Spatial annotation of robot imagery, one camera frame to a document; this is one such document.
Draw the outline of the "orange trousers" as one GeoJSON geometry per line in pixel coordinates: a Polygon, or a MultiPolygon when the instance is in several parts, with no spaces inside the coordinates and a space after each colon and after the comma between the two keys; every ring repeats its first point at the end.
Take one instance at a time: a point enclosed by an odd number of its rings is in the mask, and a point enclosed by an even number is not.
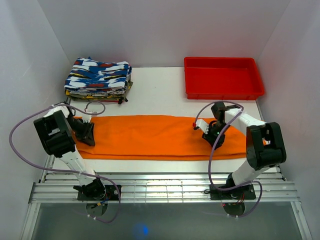
{"type": "MultiPolygon", "coordinates": [[[[95,146],[76,142],[84,159],[208,161],[211,145],[194,130],[194,118],[170,115],[123,115],[93,117],[95,146]]],[[[213,160],[246,156],[246,137],[230,127],[213,160]]]]}

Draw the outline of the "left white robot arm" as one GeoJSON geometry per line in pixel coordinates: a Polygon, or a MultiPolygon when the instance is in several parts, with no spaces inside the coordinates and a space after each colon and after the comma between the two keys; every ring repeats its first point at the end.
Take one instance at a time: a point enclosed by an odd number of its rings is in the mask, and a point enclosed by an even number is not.
{"type": "Polygon", "coordinates": [[[95,177],[76,147],[76,142],[90,147],[96,145],[91,117],[75,118],[67,106],[54,106],[42,118],[33,122],[41,144],[48,155],[64,162],[75,174],[79,185],[73,188],[90,199],[100,200],[106,195],[106,187],[95,177]]]}

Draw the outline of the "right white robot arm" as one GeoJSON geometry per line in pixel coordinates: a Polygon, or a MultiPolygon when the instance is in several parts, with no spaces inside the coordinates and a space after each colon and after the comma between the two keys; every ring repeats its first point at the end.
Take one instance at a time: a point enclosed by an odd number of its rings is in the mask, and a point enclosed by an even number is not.
{"type": "Polygon", "coordinates": [[[197,116],[193,128],[200,129],[202,137],[211,144],[210,158],[222,146],[230,127],[245,136],[246,160],[230,174],[225,185],[210,184],[214,190],[226,192],[230,198],[237,199],[244,193],[244,186],[253,184],[261,173],[286,161],[281,127],[276,122],[265,122],[252,117],[245,113],[242,105],[232,101],[214,101],[208,107],[215,120],[206,123],[197,116]]]}

